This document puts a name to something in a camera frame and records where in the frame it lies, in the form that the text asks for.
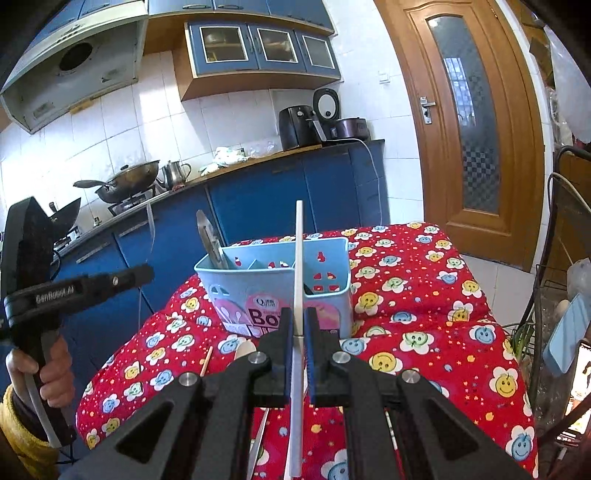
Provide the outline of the yellow sleeve forearm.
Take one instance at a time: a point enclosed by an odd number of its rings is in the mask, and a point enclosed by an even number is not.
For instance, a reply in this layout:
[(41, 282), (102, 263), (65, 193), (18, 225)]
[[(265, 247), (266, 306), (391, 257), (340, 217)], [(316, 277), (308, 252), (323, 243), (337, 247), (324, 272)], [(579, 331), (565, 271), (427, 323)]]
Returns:
[(38, 424), (9, 385), (1, 402), (1, 478), (57, 479), (58, 450), (27, 426), (36, 428)]

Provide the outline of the person left hand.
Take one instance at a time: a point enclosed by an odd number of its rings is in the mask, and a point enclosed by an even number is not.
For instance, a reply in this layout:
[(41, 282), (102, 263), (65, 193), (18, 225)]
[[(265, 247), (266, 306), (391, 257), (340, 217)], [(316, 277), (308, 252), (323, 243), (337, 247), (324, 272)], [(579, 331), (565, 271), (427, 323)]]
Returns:
[(60, 336), (50, 349), (50, 359), (39, 368), (38, 363), (19, 349), (13, 349), (6, 357), (6, 368), (13, 390), (30, 409), (33, 404), (26, 387), (25, 376), (38, 373), (42, 385), (39, 395), (50, 407), (63, 408), (71, 404), (75, 396), (72, 357), (66, 341)]

